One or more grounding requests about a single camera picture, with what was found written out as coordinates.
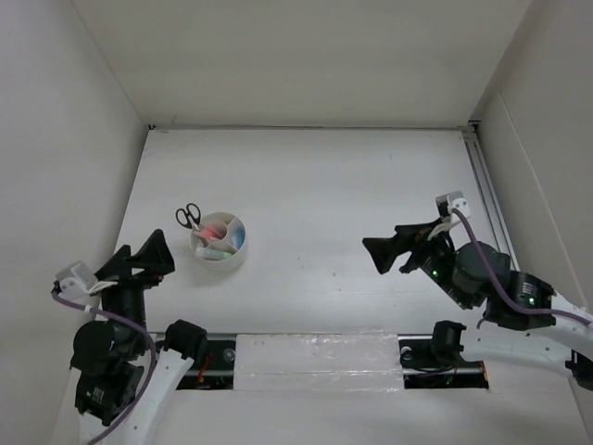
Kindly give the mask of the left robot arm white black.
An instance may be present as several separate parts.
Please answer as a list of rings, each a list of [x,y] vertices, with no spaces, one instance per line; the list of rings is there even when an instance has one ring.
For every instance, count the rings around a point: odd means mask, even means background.
[[[207,332],[185,320],[155,340],[146,327],[145,292],[175,270],[164,233],[156,229],[137,252],[122,246],[96,272],[70,283],[100,303],[78,329],[72,368],[80,373],[74,405],[83,444],[150,444],[185,373],[207,357]]]

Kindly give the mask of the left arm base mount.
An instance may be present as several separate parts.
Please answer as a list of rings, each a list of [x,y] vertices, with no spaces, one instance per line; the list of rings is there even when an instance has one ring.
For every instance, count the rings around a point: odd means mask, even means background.
[[[208,336],[204,358],[185,373],[177,390],[233,389],[236,335]]]

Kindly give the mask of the black handled scissors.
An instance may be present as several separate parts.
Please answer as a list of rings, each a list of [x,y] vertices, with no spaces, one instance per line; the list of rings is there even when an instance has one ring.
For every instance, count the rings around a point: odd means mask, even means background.
[[[175,211],[175,219],[180,226],[198,231],[201,224],[201,210],[195,203],[187,203]]]

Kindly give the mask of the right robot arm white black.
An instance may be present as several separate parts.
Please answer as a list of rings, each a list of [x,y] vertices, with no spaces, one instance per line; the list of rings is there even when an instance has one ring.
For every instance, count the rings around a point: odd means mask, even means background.
[[[423,272],[459,308],[481,309],[474,328],[435,324],[419,346],[399,343],[400,362],[413,377],[450,376],[464,364],[506,362],[548,370],[592,388],[592,316],[552,285],[512,269],[511,258],[475,238],[456,247],[436,222],[398,225],[391,237],[365,237],[378,273],[408,258],[401,273]]]

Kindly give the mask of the thin red pen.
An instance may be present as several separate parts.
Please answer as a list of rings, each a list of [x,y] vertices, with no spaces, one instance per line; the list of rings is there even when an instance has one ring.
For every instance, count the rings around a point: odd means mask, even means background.
[[[200,225],[196,235],[207,240],[222,240],[227,235],[227,228],[224,224],[222,226]]]

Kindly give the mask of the green highlighter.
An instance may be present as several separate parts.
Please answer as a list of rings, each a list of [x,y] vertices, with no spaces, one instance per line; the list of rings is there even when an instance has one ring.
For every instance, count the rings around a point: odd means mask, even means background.
[[[217,249],[198,247],[195,250],[195,255],[207,261],[223,261],[231,258],[233,254]]]

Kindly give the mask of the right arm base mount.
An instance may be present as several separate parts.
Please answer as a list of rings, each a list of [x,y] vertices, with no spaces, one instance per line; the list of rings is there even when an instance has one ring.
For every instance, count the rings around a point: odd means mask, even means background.
[[[431,335],[398,338],[399,362],[405,389],[489,389],[482,362],[438,358],[431,351]]]

